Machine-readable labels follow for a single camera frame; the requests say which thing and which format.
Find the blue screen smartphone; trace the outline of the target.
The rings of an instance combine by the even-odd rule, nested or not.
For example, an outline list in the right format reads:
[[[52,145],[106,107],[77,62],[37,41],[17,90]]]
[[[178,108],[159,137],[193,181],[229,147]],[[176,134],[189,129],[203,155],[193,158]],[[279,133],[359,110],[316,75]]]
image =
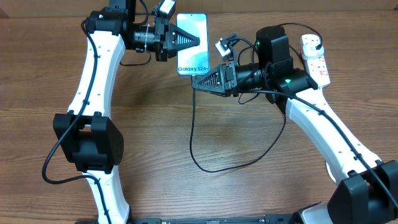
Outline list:
[[[210,68],[208,46],[208,17],[204,13],[180,13],[177,27],[178,45],[186,49],[177,52],[177,73],[180,76],[204,75]]]

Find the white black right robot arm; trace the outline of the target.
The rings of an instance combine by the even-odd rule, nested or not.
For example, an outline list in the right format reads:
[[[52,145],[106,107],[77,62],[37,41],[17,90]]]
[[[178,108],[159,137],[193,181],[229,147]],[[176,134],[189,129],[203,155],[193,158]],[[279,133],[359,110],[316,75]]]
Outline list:
[[[397,219],[397,161],[383,162],[328,105],[315,74],[278,63],[222,64],[193,78],[194,90],[218,96],[265,94],[298,124],[325,159],[337,188],[328,203],[295,212],[291,223],[387,223]]]

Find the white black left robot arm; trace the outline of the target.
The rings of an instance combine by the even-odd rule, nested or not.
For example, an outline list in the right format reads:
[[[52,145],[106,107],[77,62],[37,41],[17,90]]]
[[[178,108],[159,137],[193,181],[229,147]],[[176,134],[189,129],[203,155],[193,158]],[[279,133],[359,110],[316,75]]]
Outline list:
[[[165,62],[178,51],[200,44],[197,36],[170,22],[174,1],[154,6],[154,24],[136,22],[135,1],[111,1],[82,21],[86,58],[76,95],[67,112],[56,114],[56,147],[88,181],[98,209],[98,223],[132,223],[131,207],[121,187],[119,165],[124,139],[111,119],[111,100],[125,51],[146,52]]]

